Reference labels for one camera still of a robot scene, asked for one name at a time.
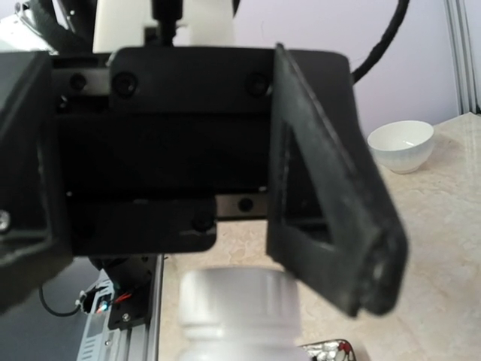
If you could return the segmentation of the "small white pill bottle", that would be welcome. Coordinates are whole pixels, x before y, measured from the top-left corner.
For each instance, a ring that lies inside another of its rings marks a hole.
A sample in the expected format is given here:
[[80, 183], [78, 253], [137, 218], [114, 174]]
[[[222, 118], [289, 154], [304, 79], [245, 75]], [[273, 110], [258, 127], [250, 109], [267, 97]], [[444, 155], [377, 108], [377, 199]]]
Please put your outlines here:
[[187, 346], [179, 360], [307, 360], [298, 285], [282, 271], [220, 267], [180, 282], [179, 323]]

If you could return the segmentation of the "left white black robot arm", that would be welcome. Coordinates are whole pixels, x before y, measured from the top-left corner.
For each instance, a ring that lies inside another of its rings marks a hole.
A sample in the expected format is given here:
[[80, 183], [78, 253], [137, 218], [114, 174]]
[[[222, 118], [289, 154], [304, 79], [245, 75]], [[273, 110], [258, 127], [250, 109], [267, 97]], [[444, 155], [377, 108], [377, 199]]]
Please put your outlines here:
[[237, 1], [16, 6], [47, 50], [1, 53], [1, 310], [92, 260], [142, 314], [150, 254], [210, 249], [265, 220], [266, 252], [348, 316], [389, 313], [403, 226], [358, 125], [351, 69], [325, 51], [234, 45]]

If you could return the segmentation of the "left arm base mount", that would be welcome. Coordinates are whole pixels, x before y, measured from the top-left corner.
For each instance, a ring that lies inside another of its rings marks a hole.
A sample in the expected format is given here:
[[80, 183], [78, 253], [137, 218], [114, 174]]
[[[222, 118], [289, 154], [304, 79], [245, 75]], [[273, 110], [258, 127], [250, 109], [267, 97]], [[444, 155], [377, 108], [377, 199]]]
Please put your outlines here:
[[77, 304], [85, 314], [109, 313], [108, 328], [125, 330], [148, 324], [153, 313], [156, 256], [93, 258], [89, 261], [107, 276], [109, 286], [96, 284], [80, 293]]

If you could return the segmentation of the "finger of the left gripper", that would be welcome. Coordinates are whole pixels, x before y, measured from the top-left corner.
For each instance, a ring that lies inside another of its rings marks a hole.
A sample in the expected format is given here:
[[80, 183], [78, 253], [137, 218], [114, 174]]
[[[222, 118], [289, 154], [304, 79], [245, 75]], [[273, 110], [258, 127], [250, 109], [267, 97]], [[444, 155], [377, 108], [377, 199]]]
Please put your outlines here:
[[348, 316], [396, 306], [408, 240], [339, 53], [275, 48], [266, 250]]
[[1, 312], [73, 260], [47, 52], [1, 54]]

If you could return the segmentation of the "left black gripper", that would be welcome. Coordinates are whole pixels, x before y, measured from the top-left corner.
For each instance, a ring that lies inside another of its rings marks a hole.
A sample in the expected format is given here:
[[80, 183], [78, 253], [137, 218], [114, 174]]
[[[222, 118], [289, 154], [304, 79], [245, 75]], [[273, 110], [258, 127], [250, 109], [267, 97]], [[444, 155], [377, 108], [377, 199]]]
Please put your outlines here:
[[221, 221], [268, 222], [275, 48], [113, 55], [108, 95], [58, 118], [76, 255], [205, 251]]

